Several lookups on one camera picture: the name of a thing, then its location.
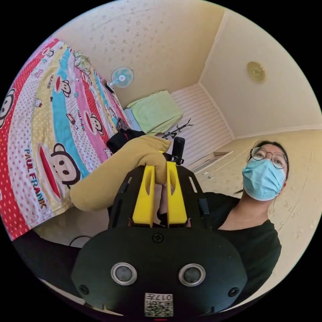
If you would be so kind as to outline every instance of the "black coat rack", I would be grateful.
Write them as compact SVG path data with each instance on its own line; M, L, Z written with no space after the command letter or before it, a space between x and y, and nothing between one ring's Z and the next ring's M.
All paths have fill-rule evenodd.
M173 139L175 138L175 136L178 134L178 133L181 133L181 130L183 129L183 128L185 128L185 127L187 127L187 126L193 126L193 124L189 124L189 122L190 122L190 120L191 119L189 119L189 121L186 123L186 124L184 124L183 126L181 126L181 127L178 127L178 125L177 125L177 128L174 130L174 131L172 131L172 132L168 132L167 134L165 134L165 133L163 133L163 139L168 139L168 136L171 136Z

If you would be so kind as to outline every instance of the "blue stripe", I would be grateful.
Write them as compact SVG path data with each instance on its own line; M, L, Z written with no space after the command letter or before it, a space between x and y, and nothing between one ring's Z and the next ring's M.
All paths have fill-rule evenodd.
M94 72L94 77L95 77L95 81L96 81L96 85L98 87L98 90L99 90L99 92L101 94L101 97L103 99L104 105L107 106L107 107L110 107L110 105L108 104L107 99L105 97L105 93L104 93L104 91L103 91L103 89L101 87L101 81L100 81L100 79L98 78L98 76L96 75L95 72ZM112 115L112 121L115 124L115 126L117 126L117 118L114 117L113 115Z
M69 49L66 49L66 51L63 54L63 57L60 60L60 68L58 69L58 72L56 76L61 76L62 80L67 79L67 68L68 68L68 59L70 57L71 53L69 52ZM56 142L61 143L66 148L66 151L71 155L71 157L76 162L80 173L81 173L81 179L85 178L89 175L88 170L86 169L86 166L84 165L77 147L75 145L71 130L70 130L70 124L69 120L66 116L67 109L66 109L66 97L62 91L59 93L56 93L55 90L52 90L52 109L53 109L53 121L54 121L54 131L55 131L55 137Z

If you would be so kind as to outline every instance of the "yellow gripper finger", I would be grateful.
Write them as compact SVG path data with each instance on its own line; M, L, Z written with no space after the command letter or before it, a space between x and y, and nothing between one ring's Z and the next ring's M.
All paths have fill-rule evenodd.
M167 161L167 197L168 197L168 227L169 225L180 225L187 222L182 190L179 182L177 165L175 162Z
M137 225L153 225L155 169L146 165L132 220Z

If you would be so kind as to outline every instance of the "round ceiling fixture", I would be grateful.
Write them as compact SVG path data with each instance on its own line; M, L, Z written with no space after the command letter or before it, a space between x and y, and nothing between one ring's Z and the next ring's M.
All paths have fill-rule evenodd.
M247 64L247 72L250 77L257 82L262 82L266 77L263 66L255 61L251 61Z

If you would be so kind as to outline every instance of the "pillow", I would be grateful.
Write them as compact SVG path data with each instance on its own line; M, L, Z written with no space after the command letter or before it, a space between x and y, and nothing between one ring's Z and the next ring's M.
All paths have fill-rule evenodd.
M89 76L91 73L90 58L80 52L75 52L75 67Z

